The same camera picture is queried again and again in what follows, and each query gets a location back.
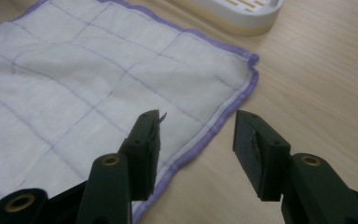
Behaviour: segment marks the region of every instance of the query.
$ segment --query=wooden table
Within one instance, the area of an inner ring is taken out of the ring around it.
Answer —
[[[34,0],[0,0],[0,21]],[[358,190],[358,1],[286,0],[271,31],[225,34],[161,0],[129,0],[160,17],[260,55],[260,80],[241,109],[292,145],[327,160]],[[141,223],[283,223],[280,203],[261,203],[232,152],[232,116],[203,153],[178,172]]]

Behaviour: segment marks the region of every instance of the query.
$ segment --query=light wood tabletop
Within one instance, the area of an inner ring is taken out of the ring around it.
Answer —
[[[0,0],[0,21],[34,0]],[[196,28],[260,56],[253,95],[241,110],[258,114],[291,145],[327,160],[358,190],[358,1],[285,0],[273,28],[230,35],[161,0],[129,0],[161,18]],[[232,151],[235,116],[180,170],[140,223],[284,223],[280,203],[261,203]]]

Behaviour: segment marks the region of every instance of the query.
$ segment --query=cloth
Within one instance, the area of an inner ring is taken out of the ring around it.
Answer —
[[[252,93],[257,61],[125,1],[38,2],[0,24],[0,199],[81,183],[140,114],[159,109],[157,183],[133,204],[137,222]]]

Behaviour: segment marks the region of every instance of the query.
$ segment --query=plastic container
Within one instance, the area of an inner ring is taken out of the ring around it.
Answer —
[[[283,0],[170,0],[235,35],[262,35],[272,28]]]

